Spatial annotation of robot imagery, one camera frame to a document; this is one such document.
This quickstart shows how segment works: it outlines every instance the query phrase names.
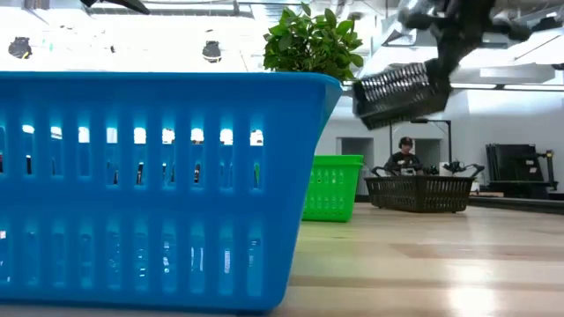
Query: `black cap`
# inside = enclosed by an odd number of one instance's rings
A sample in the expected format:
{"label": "black cap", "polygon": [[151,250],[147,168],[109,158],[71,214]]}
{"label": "black cap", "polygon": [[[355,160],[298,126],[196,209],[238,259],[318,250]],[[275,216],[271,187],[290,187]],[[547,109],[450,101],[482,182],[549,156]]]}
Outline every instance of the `black cap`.
{"label": "black cap", "polygon": [[399,144],[413,146],[413,140],[408,136],[404,136],[399,140]]}

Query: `wooden table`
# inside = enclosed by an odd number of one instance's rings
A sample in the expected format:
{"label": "wooden table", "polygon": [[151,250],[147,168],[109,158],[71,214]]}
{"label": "wooden table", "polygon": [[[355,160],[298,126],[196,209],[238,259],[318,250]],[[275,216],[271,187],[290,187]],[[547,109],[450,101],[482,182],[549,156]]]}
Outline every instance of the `wooden table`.
{"label": "wooden table", "polygon": [[[272,315],[562,317],[564,217],[359,204],[349,224],[302,225],[290,287]],[[0,317],[23,316],[196,315],[0,306]]]}

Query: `black wicker basket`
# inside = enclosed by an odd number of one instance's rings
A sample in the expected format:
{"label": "black wicker basket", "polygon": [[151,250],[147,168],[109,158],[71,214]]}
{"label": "black wicker basket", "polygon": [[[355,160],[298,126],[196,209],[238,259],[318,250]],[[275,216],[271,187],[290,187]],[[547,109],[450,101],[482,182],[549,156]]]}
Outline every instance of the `black wicker basket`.
{"label": "black wicker basket", "polygon": [[442,112],[452,92],[436,59],[362,78],[352,89],[354,113],[370,130]]}
{"label": "black wicker basket", "polygon": [[379,208],[413,212],[466,210],[474,178],[391,176],[365,178],[370,202]]}

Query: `doorway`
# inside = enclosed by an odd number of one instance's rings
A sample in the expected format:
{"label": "doorway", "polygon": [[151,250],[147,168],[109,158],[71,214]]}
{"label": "doorway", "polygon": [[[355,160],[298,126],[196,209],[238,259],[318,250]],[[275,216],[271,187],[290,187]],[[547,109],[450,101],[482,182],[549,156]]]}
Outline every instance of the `doorway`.
{"label": "doorway", "polygon": [[441,139],[415,139],[414,153],[424,167],[441,163]]}
{"label": "doorway", "polygon": [[363,167],[359,171],[356,195],[368,195],[365,177],[370,177],[370,168],[374,166],[374,139],[371,137],[340,137],[337,139],[338,154],[362,155]]}

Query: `blue plastic basket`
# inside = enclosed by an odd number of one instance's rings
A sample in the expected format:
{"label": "blue plastic basket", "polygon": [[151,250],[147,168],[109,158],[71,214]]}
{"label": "blue plastic basket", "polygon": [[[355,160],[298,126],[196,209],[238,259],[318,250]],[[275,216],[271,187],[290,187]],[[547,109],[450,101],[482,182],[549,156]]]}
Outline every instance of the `blue plastic basket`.
{"label": "blue plastic basket", "polygon": [[307,73],[0,73],[0,299],[271,310],[340,94]]}

